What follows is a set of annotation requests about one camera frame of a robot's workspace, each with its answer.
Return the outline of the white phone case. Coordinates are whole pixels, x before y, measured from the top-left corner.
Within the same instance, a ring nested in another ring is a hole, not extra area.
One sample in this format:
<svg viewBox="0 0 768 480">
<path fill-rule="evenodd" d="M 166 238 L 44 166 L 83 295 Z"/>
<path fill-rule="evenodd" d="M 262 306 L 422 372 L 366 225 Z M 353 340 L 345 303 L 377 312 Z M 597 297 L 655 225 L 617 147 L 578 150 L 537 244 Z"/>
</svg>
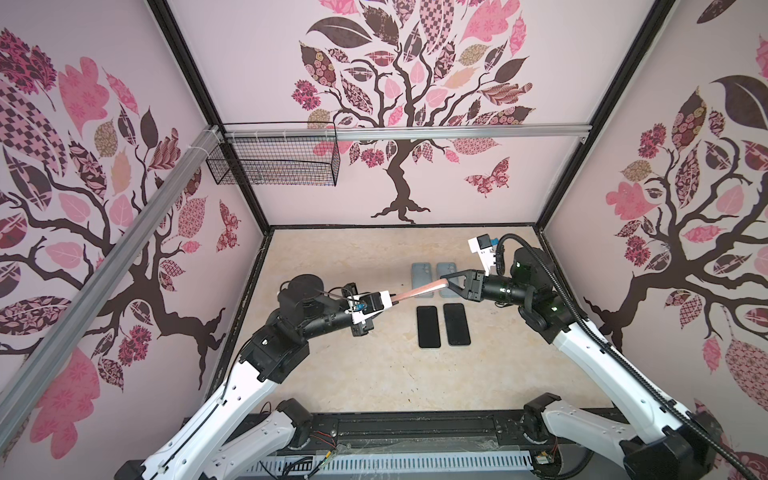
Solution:
<svg viewBox="0 0 768 480">
<path fill-rule="evenodd" d="M 433 282 L 432 266 L 428 262 L 418 262 L 411 265 L 412 288 L 418 288 Z M 417 298 L 432 298 L 434 293 L 420 295 Z"/>
</svg>

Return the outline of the phone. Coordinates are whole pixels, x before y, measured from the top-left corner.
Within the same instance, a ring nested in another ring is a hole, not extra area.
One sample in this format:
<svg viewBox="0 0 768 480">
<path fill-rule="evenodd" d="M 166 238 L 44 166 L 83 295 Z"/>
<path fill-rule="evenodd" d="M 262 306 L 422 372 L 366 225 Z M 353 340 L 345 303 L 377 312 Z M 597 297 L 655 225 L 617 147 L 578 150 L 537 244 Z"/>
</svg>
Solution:
<svg viewBox="0 0 768 480">
<path fill-rule="evenodd" d="M 418 291 L 411 290 L 411 291 L 408 291 L 408 292 L 403 292 L 403 293 L 396 294 L 396 295 L 392 296 L 391 297 L 391 301 L 392 301 L 393 304 L 395 304 L 395 303 L 398 303 L 398 302 L 401 302 L 401 301 L 404 301 L 404 300 L 408 300 L 408 299 L 417 297 L 418 295 L 419 295 Z"/>
<path fill-rule="evenodd" d="M 438 311 L 435 306 L 416 308 L 418 346 L 422 349 L 441 347 Z"/>
</svg>

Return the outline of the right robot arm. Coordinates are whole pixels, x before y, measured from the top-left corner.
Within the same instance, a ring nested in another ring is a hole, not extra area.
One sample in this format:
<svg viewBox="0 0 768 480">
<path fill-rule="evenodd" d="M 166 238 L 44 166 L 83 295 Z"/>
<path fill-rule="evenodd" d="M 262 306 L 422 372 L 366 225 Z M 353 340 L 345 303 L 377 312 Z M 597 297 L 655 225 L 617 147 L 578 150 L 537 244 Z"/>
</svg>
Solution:
<svg viewBox="0 0 768 480">
<path fill-rule="evenodd" d="M 545 393 L 524 407 L 530 439 L 572 440 L 632 479 L 701 479 L 712 471 L 721 435 L 717 421 L 666 395 L 610 345 L 566 295 L 542 250 L 518 249 L 507 275 L 491 271 L 496 247 L 478 254 L 484 269 L 444 275 L 448 288 L 465 300 L 517 307 L 525 323 L 579 366 L 624 417 L 609 420 Z"/>
</svg>

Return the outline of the black smartphone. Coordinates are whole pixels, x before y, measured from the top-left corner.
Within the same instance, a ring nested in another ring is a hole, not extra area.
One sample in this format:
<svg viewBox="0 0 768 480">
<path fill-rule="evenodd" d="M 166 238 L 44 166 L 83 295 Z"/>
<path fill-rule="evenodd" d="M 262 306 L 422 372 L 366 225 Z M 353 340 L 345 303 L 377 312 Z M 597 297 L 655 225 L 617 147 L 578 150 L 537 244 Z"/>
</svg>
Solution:
<svg viewBox="0 0 768 480">
<path fill-rule="evenodd" d="M 469 346 L 471 335 L 465 307 L 460 303 L 443 305 L 444 321 L 448 343 L 451 346 Z"/>
</svg>

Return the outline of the pink phone case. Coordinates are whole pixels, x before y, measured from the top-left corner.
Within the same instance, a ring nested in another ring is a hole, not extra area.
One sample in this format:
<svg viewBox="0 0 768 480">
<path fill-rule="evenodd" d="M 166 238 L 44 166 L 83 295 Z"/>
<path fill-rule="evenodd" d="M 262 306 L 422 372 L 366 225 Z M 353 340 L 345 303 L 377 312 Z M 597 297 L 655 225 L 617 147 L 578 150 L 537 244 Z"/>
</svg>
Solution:
<svg viewBox="0 0 768 480">
<path fill-rule="evenodd" d="M 448 287 L 448 281 L 446 279 L 440 279 L 412 290 L 418 291 L 419 292 L 418 296 L 420 296 L 420 295 L 426 295 L 429 293 L 434 293 L 446 287 Z"/>
</svg>

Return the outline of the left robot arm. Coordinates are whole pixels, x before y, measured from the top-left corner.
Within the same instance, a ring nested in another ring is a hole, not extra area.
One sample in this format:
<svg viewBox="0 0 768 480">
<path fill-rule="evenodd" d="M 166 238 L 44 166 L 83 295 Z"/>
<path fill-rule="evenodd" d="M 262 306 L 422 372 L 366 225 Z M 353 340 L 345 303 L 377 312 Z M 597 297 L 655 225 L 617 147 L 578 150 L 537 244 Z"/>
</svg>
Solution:
<svg viewBox="0 0 768 480">
<path fill-rule="evenodd" d="M 277 300 L 278 308 L 243 345 L 203 406 L 154 454 L 121 466 L 116 478 L 236 479 L 292 441 L 304 443 L 312 416 L 295 399 L 279 403 L 245 432 L 236 430 L 308 357 L 310 339 L 345 328 L 363 336 L 393 305 L 387 291 L 360 294 L 353 283 L 328 290 L 313 274 L 288 281 Z"/>
</svg>

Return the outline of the light blue phone case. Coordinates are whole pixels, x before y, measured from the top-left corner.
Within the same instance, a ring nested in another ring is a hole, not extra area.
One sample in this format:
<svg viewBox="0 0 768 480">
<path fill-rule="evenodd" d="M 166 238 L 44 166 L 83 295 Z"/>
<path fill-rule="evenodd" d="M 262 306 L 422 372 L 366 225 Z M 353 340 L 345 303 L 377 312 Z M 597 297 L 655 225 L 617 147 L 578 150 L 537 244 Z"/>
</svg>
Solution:
<svg viewBox="0 0 768 480">
<path fill-rule="evenodd" d="M 454 274 L 457 272 L 457 267 L 454 262 L 439 262 L 436 265 L 436 274 L 439 279 L 445 275 Z M 453 292 L 449 287 L 443 288 L 438 291 L 441 298 L 458 298 L 458 294 Z"/>
</svg>

